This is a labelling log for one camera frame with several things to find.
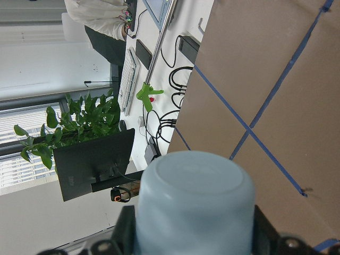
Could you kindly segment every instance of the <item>white shirt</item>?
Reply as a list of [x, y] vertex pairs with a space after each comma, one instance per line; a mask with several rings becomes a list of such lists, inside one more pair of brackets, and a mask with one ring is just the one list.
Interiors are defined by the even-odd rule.
[[124, 40], [122, 27], [124, 21], [119, 16], [124, 16], [123, 0], [65, 0], [69, 16], [89, 28], [111, 36], [117, 40]]

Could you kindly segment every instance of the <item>green clamp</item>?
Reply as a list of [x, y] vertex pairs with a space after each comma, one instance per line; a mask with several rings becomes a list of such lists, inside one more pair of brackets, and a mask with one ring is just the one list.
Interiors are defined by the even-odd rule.
[[140, 91], [138, 91], [136, 97], [139, 100], [142, 100], [145, 109], [147, 112], [150, 112], [152, 110], [152, 104], [149, 98], [149, 95], [156, 95], [156, 94], [162, 94], [163, 90], [154, 90], [153, 87], [150, 86], [150, 84], [143, 83], [143, 87]]

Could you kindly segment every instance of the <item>light blue cup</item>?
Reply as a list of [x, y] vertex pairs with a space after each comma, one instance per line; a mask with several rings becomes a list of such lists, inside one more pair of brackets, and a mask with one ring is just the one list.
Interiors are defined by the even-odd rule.
[[250, 255], [254, 199], [250, 176], [226, 158], [157, 158], [141, 179], [134, 254]]

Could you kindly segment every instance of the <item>cardboard surface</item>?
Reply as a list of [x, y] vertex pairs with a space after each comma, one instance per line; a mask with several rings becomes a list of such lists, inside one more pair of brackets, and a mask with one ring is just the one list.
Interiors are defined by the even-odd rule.
[[[250, 124], [325, 0], [215, 1], [197, 67]], [[306, 189], [301, 196], [252, 137], [234, 158], [280, 232], [340, 238], [340, 1], [323, 13], [254, 133]], [[193, 71], [177, 128], [195, 150], [229, 157], [244, 127]], [[174, 135], [169, 151], [185, 148]]]
[[[195, 70], [191, 73], [176, 127], [191, 150], [209, 151], [224, 157], [230, 156], [244, 132], [242, 125]], [[172, 138], [168, 152], [178, 150], [173, 145], [176, 139]]]

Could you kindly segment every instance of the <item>electrical outlet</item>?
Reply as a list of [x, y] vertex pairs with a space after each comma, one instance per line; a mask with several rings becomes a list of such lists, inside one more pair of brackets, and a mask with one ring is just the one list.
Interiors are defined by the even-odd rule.
[[138, 117], [138, 126], [141, 128], [142, 126], [144, 126], [144, 119], [142, 116]]

